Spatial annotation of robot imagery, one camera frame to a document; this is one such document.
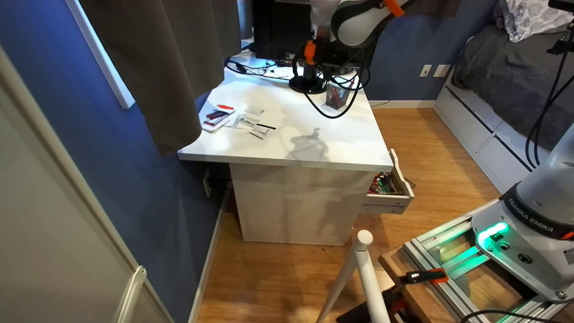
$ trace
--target baseboard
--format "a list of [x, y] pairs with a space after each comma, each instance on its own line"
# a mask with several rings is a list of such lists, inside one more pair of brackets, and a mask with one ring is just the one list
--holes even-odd
[[228, 191], [226, 191], [226, 195], [222, 198], [222, 204], [219, 207], [213, 236], [212, 236], [212, 241], [210, 241], [210, 250], [208, 250], [208, 256], [206, 256], [203, 270], [201, 270], [201, 279], [199, 279], [199, 286], [197, 286], [197, 292], [196, 292], [196, 299], [194, 299], [194, 306], [192, 306], [192, 311], [190, 311], [188, 323], [196, 323], [197, 322], [197, 315], [199, 315], [197, 311], [199, 311], [199, 306], [203, 302], [203, 293], [205, 293], [205, 290], [208, 286], [208, 277], [210, 277], [210, 270], [212, 270], [215, 245], [217, 245], [217, 238], [219, 238], [219, 232], [221, 232], [221, 218], [226, 213], [226, 207], [228, 207], [228, 202], [230, 202], [230, 195], [231, 195], [231, 186], [228, 187]]
[[384, 109], [434, 109], [436, 101], [370, 101], [373, 110]]

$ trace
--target cabinet door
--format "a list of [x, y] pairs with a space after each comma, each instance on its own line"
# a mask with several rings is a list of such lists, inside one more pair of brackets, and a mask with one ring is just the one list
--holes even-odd
[[[135, 265], [66, 166], [70, 157], [0, 51], [0, 322], [117, 317]], [[147, 318], [167, 322], [154, 304]]]

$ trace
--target gray blanket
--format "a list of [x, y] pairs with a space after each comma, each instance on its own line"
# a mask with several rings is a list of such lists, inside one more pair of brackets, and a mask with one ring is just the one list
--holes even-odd
[[[474, 91], [502, 121], [527, 135], [560, 65], [560, 56], [547, 55], [547, 49], [565, 39], [567, 33], [552, 33], [509, 44], [504, 31], [488, 26], [463, 49], [452, 82]], [[574, 58], [567, 60], [560, 85], [570, 76], [574, 76]], [[572, 123], [574, 85], [549, 110], [538, 144], [552, 150]]]

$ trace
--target bed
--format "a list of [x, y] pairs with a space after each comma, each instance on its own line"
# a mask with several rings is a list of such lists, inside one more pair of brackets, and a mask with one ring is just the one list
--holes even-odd
[[[500, 0], [506, 12], [515, 3]], [[531, 35], [526, 37], [518, 37], [517, 28], [509, 30], [508, 22], [502, 30], [500, 24], [481, 30], [463, 48], [438, 98], [436, 112], [500, 193], [533, 171], [526, 157], [526, 137], [547, 101], [561, 60], [547, 51], [567, 40], [563, 22], [572, 19], [569, 13], [560, 15], [561, 22], [547, 24], [536, 33], [527, 30]], [[560, 85], [570, 76], [574, 64], [567, 60]], [[540, 161], [545, 161], [572, 123], [574, 85], [544, 119]]]

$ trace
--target wooden floor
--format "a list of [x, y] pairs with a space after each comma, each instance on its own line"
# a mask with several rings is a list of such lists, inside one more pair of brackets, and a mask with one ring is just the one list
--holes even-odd
[[[386, 109], [375, 110], [375, 117], [416, 198], [402, 216], [359, 218], [355, 231], [375, 236], [373, 259], [497, 198], [493, 186], [432, 110]], [[316, 322], [346, 248], [242, 243], [233, 202], [221, 222], [199, 322]], [[378, 265], [377, 274], [382, 290], [391, 288]], [[355, 275], [326, 322], [362, 302]]]

